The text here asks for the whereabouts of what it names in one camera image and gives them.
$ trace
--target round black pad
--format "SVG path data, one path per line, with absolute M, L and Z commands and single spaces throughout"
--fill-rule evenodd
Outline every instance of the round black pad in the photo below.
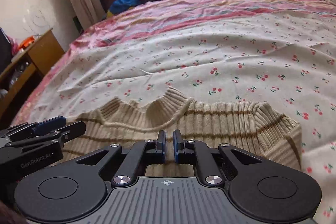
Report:
M 39 170 L 17 185 L 16 204 L 35 222 L 70 222 L 97 208 L 107 195 L 98 172 L 96 166 L 74 161 Z
M 270 160 L 240 165 L 237 170 L 237 176 L 229 185 L 229 197 L 241 212 L 254 219 L 266 223 L 296 223 L 313 217 L 320 204 L 321 189 L 305 173 Z
M 268 177 L 258 184 L 259 191 L 269 198 L 290 198 L 297 191 L 296 184 L 283 177 Z
M 71 196 L 77 189 L 78 184 L 75 180 L 57 177 L 43 181 L 40 184 L 39 192 L 45 198 L 61 199 Z

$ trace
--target beige knit sweater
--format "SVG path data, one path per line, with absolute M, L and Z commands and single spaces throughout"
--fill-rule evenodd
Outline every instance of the beige knit sweater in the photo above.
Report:
M 190 176 L 191 165 L 174 163 L 173 131 L 179 129 L 184 139 L 204 141 L 209 147 L 231 143 L 300 170 L 301 126 L 267 102 L 206 104 L 188 99 L 170 87 L 162 97 L 144 107 L 115 97 L 68 121 L 84 121 L 87 130 L 85 135 L 65 144 L 63 161 L 111 143 L 131 147 L 136 141 L 156 139 L 162 129 L 166 131 L 166 164 L 149 166 L 146 175 Z

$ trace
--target cherry pattern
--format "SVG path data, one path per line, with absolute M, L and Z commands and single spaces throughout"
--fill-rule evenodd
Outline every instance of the cherry pattern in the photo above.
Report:
M 285 75 L 278 75 L 278 77 L 279 77 L 282 81 L 286 78 Z
M 255 86 L 252 86 L 252 87 L 248 88 L 247 90 L 248 90 L 249 92 L 252 92 L 252 93 L 253 93 L 256 89 L 257 89 L 257 88 L 256 88 Z
M 307 112 L 300 113 L 298 110 L 296 111 L 296 115 L 303 117 L 305 120 L 309 120 L 309 114 Z
M 297 62 L 297 63 L 299 63 L 299 62 L 300 62 L 300 60 L 298 60 L 298 58 L 297 58 L 297 55 L 296 55 L 296 54 L 294 54 L 294 55 L 293 55 L 293 58 L 292 58 L 292 60 L 293 60 L 293 61 L 295 61 L 295 62 Z
M 268 78 L 268 75 L 257 75 L 256 78 L 265 81 Z
M 294 99 L 293 98 L 286 99 L 286 102 L 292 105 L 294 103 Z
M 200 84 L 202 84 L 203 81 L 201 80 L 196 80 L 195 83 L 193 83 L 193 86 L 199 86 Z
M 329 173 L 331 174 L 331 170 L 333 169 L 334 167 L 331 165 L 331 164 L 326 164 L 324 165 L 324 169 Z
M 219 72 L 217 71 L 217 68 L 213 68 L 213 69 L 210 71 L 210 73 L 211 73 L 212 75 L 215 75 L 215 76 L 219 75 Z
M 271 47 L 274 48 L 275 50 L 278 49 L 278 47 L 277 47 L 277 43 L 276 43 L 276 42 L 272 42 Z
M 271 92 L 277 92 L 278 90 L 280 90 L 277 86 L 273 86 L 272 89 L 270 89 Z
M 307 70 L 302 70 L 301 75 L 302 75 L 302 76 L 305 76 L 305 75 L 307 75 L 307 74 L 309 74 L 309 73 L 310 73 L 310 72 L 307 71 Z
M 321 109 L 320 109 L 320 105 L 314 105 L 315 109 L 314 111 L 317 112 L 319 115 L 323 115 Z
M 266 54 L 267 50 L 259 50 L 259 49 L 257 49 L 257 52 L 262 53 L 262 54 Z
M 327 210 L 323 211 L 323 215 L 327 218 L 329 218 L 332 213 L 334 213 L 334 209 L 332 207 L 329 207 Z
M 313 129 L 313 135 L 317 136 L 319 139 L 321 138 L 321 134 L 316 130 L 316 128 Z
M 330 65 L 333 65 L 335 63 L 335 60 L 334 59 L 328 59 L 327 63 L 330 64 Z
M 236 100 L 238 100 L 238 103 L 245 102 L 245 99 L 242 99 L 239 95 L 236 96 Z
M 170 86 L 170 85 L 172 85 L 172 82 L 173 82 L 173 80 L 169 79 L 165 84 L 168 85 L 168 86 Z
M 222 91 L 222 89 L 221 88 L 219 88 L 219 89 L 217 89 L 217 88 L 212 88 L 212 90 L 209 90 L 209 95 L 212 95 L 212 94 L 214 94 L 214 93 L 217 93 L 217 92 L 221 92 Z

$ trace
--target shelf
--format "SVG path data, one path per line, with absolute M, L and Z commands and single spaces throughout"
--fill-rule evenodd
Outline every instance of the shelf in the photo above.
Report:
M 20 75 L 14 85 L 10 88 L 6 96 L 0 100 L 0 117 L 6 111 L 7 107 L 12 102 L 16 94 L 22 89 L 24 84 L 29 80 L 35 71 L 36 67 L 34 64 L 30 64 Z
M 20 56 L 18 58 L 16 58 L 12 63 L 10 63 L 5 70 L 0 74 L 0 83 L 8 76 L 9 73 L 11 73 L 15 68 L 16 65 L 18 65 L 18 63 L 22 62 L 22 58 L 24 56 L 26 56 L 26 54 L 28 54 L 28 52 L 30 50 L 33 49 L 33 47 L 35 47 L 35 45 L 37 45 L 39 43 L 39 41 L 45 37 L 45 35 L 52 33 L 53 29 L 51 28 L 50 30 L 46 31 L 42 36 L 40 36 L 38 39 L 36 39 L 33 43 L 31 43 L 24 51 L 23 53 L 20 54 Z

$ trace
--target bed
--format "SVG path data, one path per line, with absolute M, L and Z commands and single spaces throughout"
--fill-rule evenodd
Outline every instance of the bed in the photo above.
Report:
M 315 220 L 335 223 L 335 38 L 336 7 L 324 0 L 147 3 L 86 30 L 13 123 L 73 121 L 114 96 L 146 106 L 170 86 L 207 103 L 268 101 L 301 123 L 302 171 L 323 191 Z

